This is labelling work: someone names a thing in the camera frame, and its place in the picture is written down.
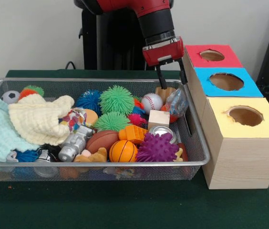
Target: plastic bag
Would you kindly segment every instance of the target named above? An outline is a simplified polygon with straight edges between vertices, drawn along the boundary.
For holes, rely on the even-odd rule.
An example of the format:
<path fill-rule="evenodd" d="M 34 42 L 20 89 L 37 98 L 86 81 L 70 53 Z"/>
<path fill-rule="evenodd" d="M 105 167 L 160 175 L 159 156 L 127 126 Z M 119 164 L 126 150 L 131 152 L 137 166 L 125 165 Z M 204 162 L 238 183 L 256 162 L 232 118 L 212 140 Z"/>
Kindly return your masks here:
<path fill-rule="evenodd" d="M 188 107 L 186 95 L 182 90 L 177 89 L 167 98 L 165 106 L 166 110 L 169 111 L 171 115 L 177 116 L 178 118 L 182 117 Z"/>

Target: table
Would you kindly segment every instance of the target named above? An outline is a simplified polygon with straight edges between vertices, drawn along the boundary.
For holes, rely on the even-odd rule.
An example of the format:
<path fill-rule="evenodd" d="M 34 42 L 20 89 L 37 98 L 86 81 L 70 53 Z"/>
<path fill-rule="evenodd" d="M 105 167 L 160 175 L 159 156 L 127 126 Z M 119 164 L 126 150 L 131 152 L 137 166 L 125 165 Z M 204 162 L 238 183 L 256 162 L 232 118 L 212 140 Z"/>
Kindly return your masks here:
<path fill-rule="evenodd" d="M 9 71 L 7 77 L 115 75 L 156 78 L 83 70 Z M 0 182 L 0 228 L 50 227 L 269 229 L 269 189 L 208 190 L 202 170 L 191 181 Z"/>

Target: green spiky ball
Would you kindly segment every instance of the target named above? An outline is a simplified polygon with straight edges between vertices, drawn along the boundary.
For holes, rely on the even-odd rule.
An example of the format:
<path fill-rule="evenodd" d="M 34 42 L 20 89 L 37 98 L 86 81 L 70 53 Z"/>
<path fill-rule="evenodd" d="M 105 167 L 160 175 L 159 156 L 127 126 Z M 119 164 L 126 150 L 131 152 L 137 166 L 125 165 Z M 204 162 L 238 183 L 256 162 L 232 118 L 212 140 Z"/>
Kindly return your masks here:
<path fill-rule="evenodd" d="M 35 92 L 37 92 L 42 97 L 44 96 L 44 90 L 41 87 L 37 87 L 37 86 L 34 86 L 34 85 L 28 85 L 24 89 L 34 90 Z"/>
<path fill-rule="evenodd" d="M 101 95 L 101 110 L 103 114 L 108 112 L 119 112 L 129 115 L 135 106 L 134 98 L 130 91 L 121 86 L 114 85 Z"/>
<path fill-rule="evenodd" d="M 115 130 L 120 131 L 126 128 L 130 120 L 119 112 L 109 112 L 102 115 L 97 122 L 94 124 L 94 127 L 99 131 L 103 130 Z"/>

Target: yellow box top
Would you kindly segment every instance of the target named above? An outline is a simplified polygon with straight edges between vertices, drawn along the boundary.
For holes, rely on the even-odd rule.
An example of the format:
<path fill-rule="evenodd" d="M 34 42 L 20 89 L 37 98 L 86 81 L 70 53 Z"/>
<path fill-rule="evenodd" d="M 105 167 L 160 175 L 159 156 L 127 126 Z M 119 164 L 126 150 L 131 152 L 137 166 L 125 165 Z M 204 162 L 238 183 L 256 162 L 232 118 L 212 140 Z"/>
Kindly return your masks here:
<path fill-rule="evenodd" d="M 208 97 L 225 138 L 269 138 L 266 98 Z"/>

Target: red box top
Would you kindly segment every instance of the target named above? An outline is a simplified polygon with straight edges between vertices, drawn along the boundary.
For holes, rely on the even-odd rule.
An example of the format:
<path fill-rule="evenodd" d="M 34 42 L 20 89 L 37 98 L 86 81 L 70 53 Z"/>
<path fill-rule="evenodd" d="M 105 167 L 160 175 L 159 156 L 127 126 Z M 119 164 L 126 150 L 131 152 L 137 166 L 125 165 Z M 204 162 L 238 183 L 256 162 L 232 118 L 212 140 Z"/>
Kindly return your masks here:
<path fill-rule="evenodd" d="M 242 68 L 229 45 L 186 45 L 186 51 L 196 68 Z"/>

